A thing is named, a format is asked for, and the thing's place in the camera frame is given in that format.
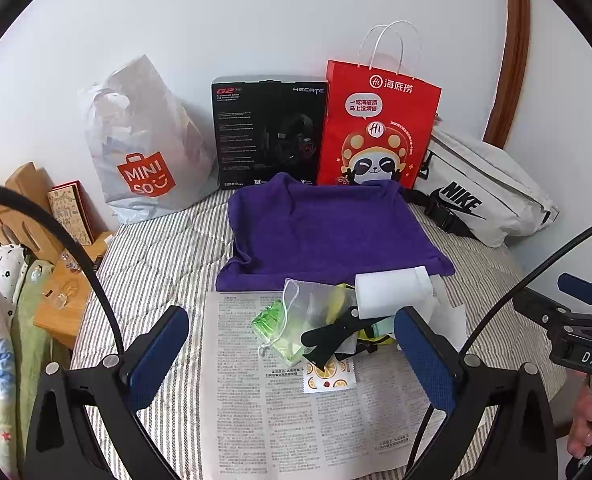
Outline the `person's right hand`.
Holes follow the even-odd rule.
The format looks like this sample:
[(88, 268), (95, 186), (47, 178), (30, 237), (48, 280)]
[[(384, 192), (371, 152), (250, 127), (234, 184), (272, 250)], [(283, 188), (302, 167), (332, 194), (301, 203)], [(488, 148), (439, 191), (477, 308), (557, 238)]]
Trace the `person's right hand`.
[(573, 407), (573, 425), (567, 438), (567, 452), (580, 460), (592, 445), (592, 392), (587, 374), (574, 374), (584, 380)]

